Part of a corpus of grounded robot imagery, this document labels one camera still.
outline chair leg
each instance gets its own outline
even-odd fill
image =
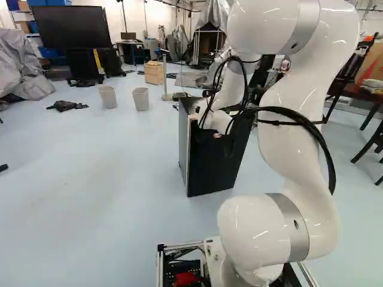
[[[375,148],[375,154],[379,154],[380,152],[382,152],[383,151],[383,145],[378,145],[378,147],[377,148]]]
[[[336,106],[337,102],[339,101],[339,98],[340,98],[340,97],[341,97],[340,95],[334,97],[333,102],[332,102],[332,104],[331,104],[331,106],[330,106],[330,108],[329,108],[329,111],[327,112],[327,115],[324,117],[324,122],[325,122],[326,124],[327,124],[327,122],[329,121],[330,116],[331,116],[331,114],[333,113],[333,111],[334,111],[334,109],[335,109],[335,106]]]
[[[376,132],[373,134],[373,136],[371,137],[371,139],[368,141],[368,143],[364,146],[364,148],[361,149],[361,151],[351,160],[352,163],[356,163],[359,161],[359,159],[361,159],[362,156],[364,156],[368,150],[372,147],[372,145],[375,143],[375,140],[378,136],[381,135],[381,133],[383,132],[383,121],[381,122],[381,124],[379,125],[379,127],[377,128]]]
[[[364,130],[368,126],[373,116],[378,112],[380,107],[381,107],[380,103],[376,103],[372,106],[371,111],[369,115],[367,116],[366,120],[364,121],[364,123],[361,125],[360,130]]]
[[[383,182],[383,176],[375,183],[375,185],[380,185]]]

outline white bucket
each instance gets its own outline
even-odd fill
[[[106,109],[114,109],[117,107],[115,99],[115,91],[113,87],[101,86],[98,88],[102,99],[102,104]]]
[[[133,92],[134,104],[139,112],[147,111],[149,109],[149,89],[136,88]]]

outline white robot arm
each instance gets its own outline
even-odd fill
[[[321,121],[329,86],[354,52],[358,33],[358,15],[344,0],[236,0],[227,25],[231,53],[243,61],[253,62],[260,54],[290,55],[290,72],[260,106],[292,109],[311,121]],[[238,66],[229,63],[204,129],[230,130],[231,117],[220,109],[242,99]],[[203,101],[200,118],[206,106]],[[291,121],[266,111],[259,119]],[[233,271],[232,280],[264,287],[281,274],[284,263],[331,253],[340,226],[313,137],[302,126],[260,123],[258,138],[264,160],[286,178],[282,192],[226,201],[218,227],[227,254],[225,272]],[[239,281],[226,283],[243,286]]]

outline gray floor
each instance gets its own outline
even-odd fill
[[[168,72],[179,70],[171,65]],[[10,169],[0,175],[0,286],[154,286],[158,243],[216,235],[225,199],[280,189],[255,130],[235,188],[188,199],[178,170],[178,112],[160,100],[163,86],[136,74],[105,84],[116,89],[115,110],[102,109],[97,87],[56,82],[55,94],[1,113],[0,163]],[[137,113],[131,92],[145,86],[151,110]],[[55,100],[90,108],[45,110]],[[383,186],[373,184],[383,167],[373,151],[356,166],[349,162],[378,125],[373,120],[360,132],[363,120],[335,111],[323,127],[338,172],[342,239],[333,254],[308,263],[320,286],[383,283]]]

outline blue bin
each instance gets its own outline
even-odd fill
[[[29,21],[28,26],[32,34],[38,34],[38,27],[37,27],[36,21]]]
[[[43,58],[57,58],[59,55],[55,49],[47,49],[42,46],[38,47]]]
[[[48,6],[66,6],[72,5],[71,0],[46,0]]]
[[[16,11],[20,10],[19,3],[17,3],[17,0],[7,0],[8,10],[10,11]]]
[[[32,7],[32,6],[46,6],[47,5],[46,0],[27,0],[27,2],[28,2],[28,5],[30,7]]]

